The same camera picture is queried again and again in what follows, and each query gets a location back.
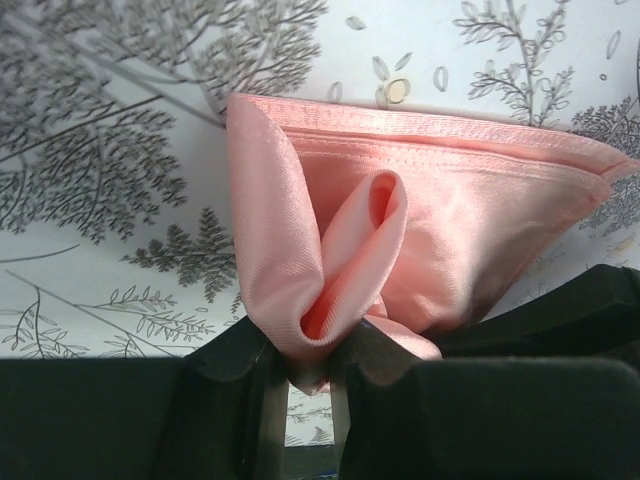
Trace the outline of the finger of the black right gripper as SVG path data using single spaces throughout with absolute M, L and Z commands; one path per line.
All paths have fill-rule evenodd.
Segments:
M 639 344 L 639 271 L 598 264 L 509 312 L 435 337 L 444 357 L 584 357 Z

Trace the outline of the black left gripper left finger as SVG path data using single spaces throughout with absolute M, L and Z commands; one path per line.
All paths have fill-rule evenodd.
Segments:
M 186 357 L 1 363 L 5 479 L 276 479 L 288 383 L 248 319 Z

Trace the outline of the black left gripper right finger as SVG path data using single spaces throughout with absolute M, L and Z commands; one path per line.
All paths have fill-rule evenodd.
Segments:
M 639 475 L 639 377 L 621 362 L 422 360 L 363 322 L 329 368 L 343 479 Z

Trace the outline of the peach satin napkin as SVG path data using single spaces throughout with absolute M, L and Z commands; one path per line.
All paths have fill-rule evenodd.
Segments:
M 421 359 L 481 320 L 639 163 L 515 124 L 233 94 L 234 251 L 253 323 L 314 394 L 368 320 Z

